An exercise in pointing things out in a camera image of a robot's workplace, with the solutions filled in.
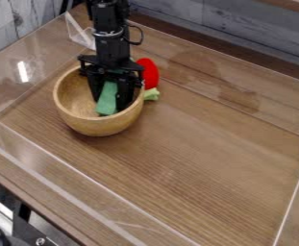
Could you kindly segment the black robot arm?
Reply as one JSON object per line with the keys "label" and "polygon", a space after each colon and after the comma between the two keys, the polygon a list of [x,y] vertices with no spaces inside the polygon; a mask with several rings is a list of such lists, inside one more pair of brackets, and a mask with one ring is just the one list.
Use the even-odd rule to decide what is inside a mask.
{"label": "black robot arm", "polygon": [[104,94],[104,84],[116,86],[116,111],[130,104],[134,88],[142,85],[144,67],[130,60],[130,45],[144,41],[142,30],[128,24],[128,0],[85,0],[93,23],[94,55],[78,55],[80,74],[86,77],[94,101]]}

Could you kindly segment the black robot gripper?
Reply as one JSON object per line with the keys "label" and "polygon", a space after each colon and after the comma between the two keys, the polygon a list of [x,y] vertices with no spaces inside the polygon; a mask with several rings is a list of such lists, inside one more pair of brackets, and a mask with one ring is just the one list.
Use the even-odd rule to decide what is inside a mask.
{"label": "black robot gripper", "polygon": [[93,31],[93,55],[78,55],[80,73],[86,77],[93,100],[97,101],[104,83],[116,83],[116,110],[122,111],[132,102],[134,87],[142,85],[144,68],[130,60],[126,30]]}

